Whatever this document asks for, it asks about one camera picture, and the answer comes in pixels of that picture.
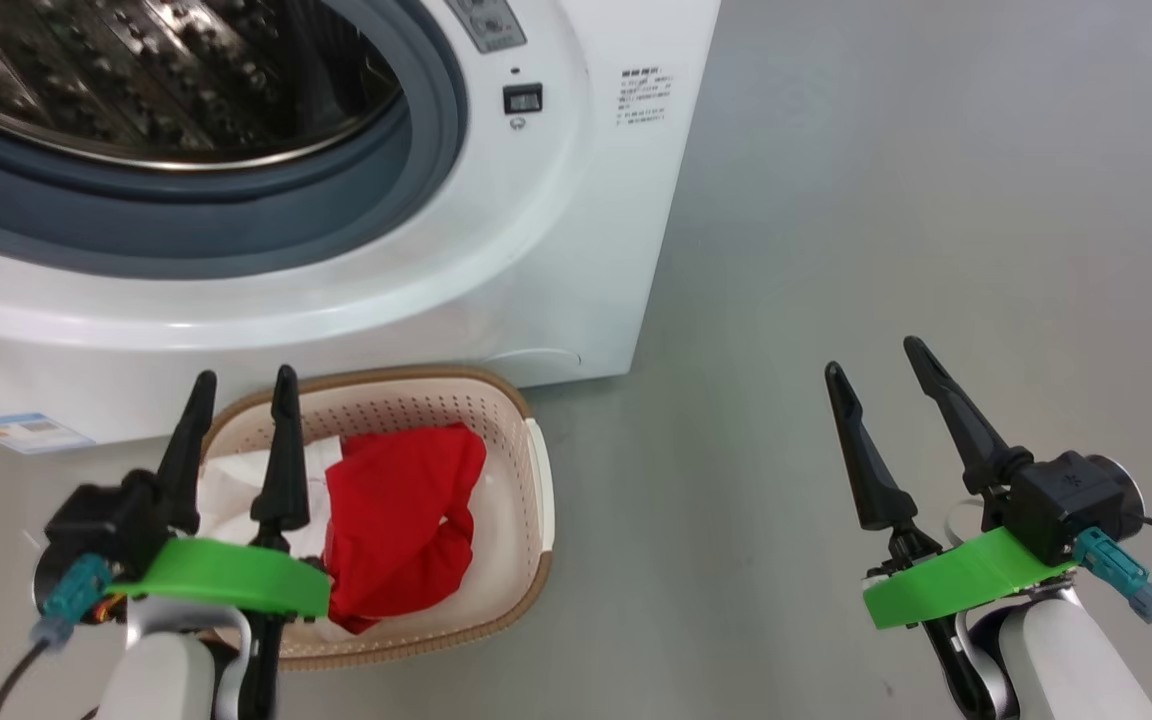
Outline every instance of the washing machine door opening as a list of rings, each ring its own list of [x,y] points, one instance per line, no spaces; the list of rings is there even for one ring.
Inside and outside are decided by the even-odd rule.
[[[456,161],[419,0],[0,0],[0,255],[226,278],[333,258]]]

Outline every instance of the green bracket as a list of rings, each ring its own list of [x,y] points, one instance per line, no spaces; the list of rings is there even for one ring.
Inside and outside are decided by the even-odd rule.
[[[325,617],[332,579],[283,552],[207,538],[173,538],[159,551],[145,578],[111,584],[106,592],[175,597],[271,615]]]
[[[1048,568],[1003,528],[920,562],[867,589],[876,628],[925,623],[993,602],[1075,567]]]

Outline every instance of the brown basket rim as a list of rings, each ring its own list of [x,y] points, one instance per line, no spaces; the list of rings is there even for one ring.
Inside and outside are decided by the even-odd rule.
[[[507,396],[515,407],[517,407],[518,414],[522,415],[522,418],[525,420],[532,419],[531,406],[526,404],[526,401],[522,397],[522,393],[518,392],[518,388],[513,387],[511,384],[505,381],[502,377],[488,372],[488,370],[465,365],[388,367],[380,370],[362,370],[362,372],[342,373],[339,376],[326,376],[324,378],[308,379],[308,381],[301,382],[300,395],[303,396],[308,393],[320,392],[324,389],[361,386],[362,384],[416,381],[416,379],[439,378],[471,379],[471,381],[488,384],[488,386],[502,392],[503,395]],[[233,404],[229,404],[221,410],[220,414],[212,419],[211,430],[207,430],[206,437],[202,439],[202,456],[204,458],[207,456],[207,452],[211,450],[212,441],[214,441],[217,435],[220,433],[220,430],[223,430],[225,425],[229,424],[229,420],[237,418],[238,415],[245,414],[247,410],[251,410],[252,407],[266,406],[273,400],[274,389],[270,388],[262,392],[253,392],[251,395],[245,397],[240,397],[237,401],[234,401]],[[552,555],[553,551],[548,550],[540,553],[539,560],[536,562],[536,575],[532,575],[531,584],[526,588],[524,596],[518,598],[515,606],[508,609],[506,614],[495,620],[472,626],[472,628],[457,630],[456,632],[440,635],[440,637],[401,644],[401,646],[394,647],[374,647],[374,650],[343,652],[340,653],[340,655],[280,655],[279,669],[334,670],[339,669],[339,667],[388,662],[389,660],[401,660],[403,657],[424,655],[426,652],[456,647],[458,644],[479,641],[488,637],[488,635],[500,632],[500,630],[508,628],[508,626],[515,624],[518,617],[524,615],[526,611],[531,609],[531,606],[536,602],[536,598],[540,597],[540,591],[544,590],[545,582],[550,578],[550,562],[552,562]]]

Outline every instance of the white washing machine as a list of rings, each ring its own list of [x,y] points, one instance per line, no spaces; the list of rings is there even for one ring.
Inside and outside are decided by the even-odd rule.
[[[0,0],[0,442],[207,367],[630,366],[718,0],[316,3]]]

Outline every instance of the red cloth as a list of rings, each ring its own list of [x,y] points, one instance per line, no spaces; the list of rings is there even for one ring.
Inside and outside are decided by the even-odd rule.
[[[349,632],[424,611],[461,588],[473,552],[470,492],[486,447],[463,424],[344,438],[328,469],[328,616]]]

